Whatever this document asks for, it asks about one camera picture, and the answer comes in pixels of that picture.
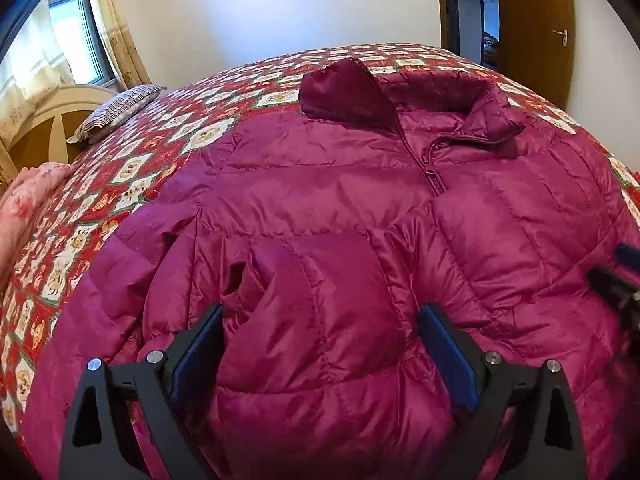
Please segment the wooden door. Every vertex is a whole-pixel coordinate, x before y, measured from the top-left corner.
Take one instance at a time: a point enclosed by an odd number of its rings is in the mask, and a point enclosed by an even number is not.
[[[564,109],[574,68],[574,0],[499,3],[498,71]]]

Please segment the pink fabric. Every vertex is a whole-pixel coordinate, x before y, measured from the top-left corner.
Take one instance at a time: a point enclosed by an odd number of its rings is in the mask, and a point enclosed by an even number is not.
[[[22,168],[0,199],[0,290],[4,290],[15,258],[31,234],[40,205],[71,171],[70,165],[57,162]]]
[[[225,354],[190,431],[222,478],[432,476],[456,431],[417,328],[438,303],[483,351],[562,363],[607,479],[636,446],[640,373],[585,275],[640,232],[591,139],[476,76],[349,59],[306,75],[300,105],[193,154],[92,261],[22,420],[43,478],[89,359],[143,359],[220,302]]]

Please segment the sheer curtain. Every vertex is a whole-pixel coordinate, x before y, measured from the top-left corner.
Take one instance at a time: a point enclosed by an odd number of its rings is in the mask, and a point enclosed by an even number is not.
[[[56,39],[49,4],[42,0],[0,63],[0,180],[10,182],[17,174],[7,151],[20,126],[53,90],[71,84],[74,77]]]
[[[90,0],[95,24],[122,90],[149,84],[148,73],[133,43],[117,0]]]

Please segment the wall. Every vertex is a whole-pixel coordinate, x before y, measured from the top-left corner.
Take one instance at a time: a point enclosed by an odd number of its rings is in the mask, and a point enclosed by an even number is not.
[[[640,50],[606,0],[575,0],[574,76],[567,112],[640,170]]]
[[[460,56],[480,64],[482,56],[482,10],[480,0],[458,0]]]
[[[154,82],[204,76],[307,48],[440,46],[438,0],[119,0]]]

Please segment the metal screw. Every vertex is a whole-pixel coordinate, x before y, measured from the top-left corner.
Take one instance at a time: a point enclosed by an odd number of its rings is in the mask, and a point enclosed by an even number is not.
[[[502,362],[502,356],[498,352],[487,352],[484,354],[484,360],[491,365],[499,365]]]
[[[549,359],[549,361],[546,362],[546,367],[554,373],[562,370],[560,363],[555,359]]]
[[[146,355],[146,361],[154,365],[162,361],[163,357],[164,352],[162,352],[161,350],[152,350]]]
[[[86,365],[86,367],[92,372],[95,372],[101,366],[102,366],[102,361],[100,361],[100,359],[98,358],[91,359]]]

